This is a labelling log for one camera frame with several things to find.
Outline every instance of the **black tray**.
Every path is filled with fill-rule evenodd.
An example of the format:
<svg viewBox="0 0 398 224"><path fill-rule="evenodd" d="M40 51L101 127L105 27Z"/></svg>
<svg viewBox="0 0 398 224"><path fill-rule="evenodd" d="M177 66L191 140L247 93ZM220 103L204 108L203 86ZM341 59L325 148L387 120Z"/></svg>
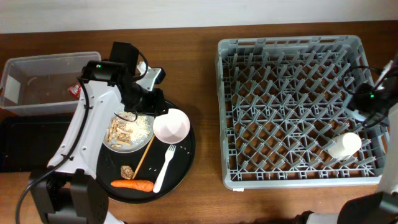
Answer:
<svg viewBox="0 0 398 224"><path fill-rule="evenodd" d="M167 102L169 108L177 108L174 104ZM146 203L163 197L183 180L195 157L195 135L191 124L188 136L180 143L176 144L173 159L170 161L166 171L160 192L142 192L134 189L116 188L111 185L114 180L123 179L120 174L120 167L123 165L136 169L146 145L132 153L117 153L108 149L104 144L99 152L97 163L97 182L107 191L110 198L126 203ZM153 183L162 169L165 161L164 155L169 144L162 143L157 138L154 139L144 162L136 176L137 180L150 180Z"/></svg>
<svg viewBox="0 0 398 224"><path fill-rule="evenodd" d="M0 172L46 169L72 116L10 117L0 125Z"/></svg>

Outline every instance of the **gray dish rack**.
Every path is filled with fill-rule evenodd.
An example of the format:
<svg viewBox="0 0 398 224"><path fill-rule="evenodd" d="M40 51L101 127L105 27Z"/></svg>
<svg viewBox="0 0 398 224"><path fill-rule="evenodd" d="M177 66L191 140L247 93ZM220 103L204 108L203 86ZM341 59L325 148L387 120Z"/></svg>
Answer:
<svg viewBox="0 0 398 224"><path fill-rule="evenodd" d="M386 127L364 130L344 109L340 78L368 65L354 35L228 39L218 43L223 183L228 189L378 184ZM345 76L348 89L373 84L369 70ZM362 148L332 158L330 139L359 134Z"/></svg>

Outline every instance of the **carrot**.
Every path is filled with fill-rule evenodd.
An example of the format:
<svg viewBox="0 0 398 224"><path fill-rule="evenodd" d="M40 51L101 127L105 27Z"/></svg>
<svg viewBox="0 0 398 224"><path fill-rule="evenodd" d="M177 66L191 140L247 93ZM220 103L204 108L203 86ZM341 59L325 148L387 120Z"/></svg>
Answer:
<svg viewBox="0 0 398 224"><path fill-rule="evenodd" d="M111 182L113 187L125 187L130 189L151 192L154 189L154 183L149 180L115 180Z"/></svg>

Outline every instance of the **fork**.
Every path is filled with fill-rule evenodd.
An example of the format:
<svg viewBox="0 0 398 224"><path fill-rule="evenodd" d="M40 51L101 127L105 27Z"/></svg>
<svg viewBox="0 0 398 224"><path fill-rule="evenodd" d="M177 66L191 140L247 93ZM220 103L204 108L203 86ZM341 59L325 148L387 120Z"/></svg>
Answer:
<svg viewBox="0 0 398 224"><path fill-rule="evenodd" d="M175 148L176 148L176 146L170 145L166 151L166 154L164 154L165 161L164 161L162 170L160 171L159 175L157 176L157 179L156 179L156 182L154 185L155 193L159 192L160 188L162 187L164 175L166 174L167 166L169 165L170 160L173 159Z"/></svg>

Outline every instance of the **wooden table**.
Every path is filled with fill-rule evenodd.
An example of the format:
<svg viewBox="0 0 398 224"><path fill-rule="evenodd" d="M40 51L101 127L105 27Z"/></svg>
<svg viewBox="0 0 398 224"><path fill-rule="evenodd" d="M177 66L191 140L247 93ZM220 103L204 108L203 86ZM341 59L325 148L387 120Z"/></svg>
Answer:
<svg viewBox="0 0 398 224"><path fill-rule="evenodd" d="M129 223L251 223L292 218L306 210L338 213L352 198L376 186L266 189L233 192L221 181L220 121L215 55L221 39L298 35L358 35L370 66L382 68L398 50L398 22L280 24L188 29L111 30L41 34L0 34L0 69L9 58L98 51L109 56L114 40L133 43L151 67L163 67L165 97L189 116L197 139L192 168L183 182L160 200L141 205L109 202L113 215ZM9 113L2 111L2 117ZM29 173L0 174L0 222L13 223ZM31 196L22 207L22 223L40 223Z"/></svg>

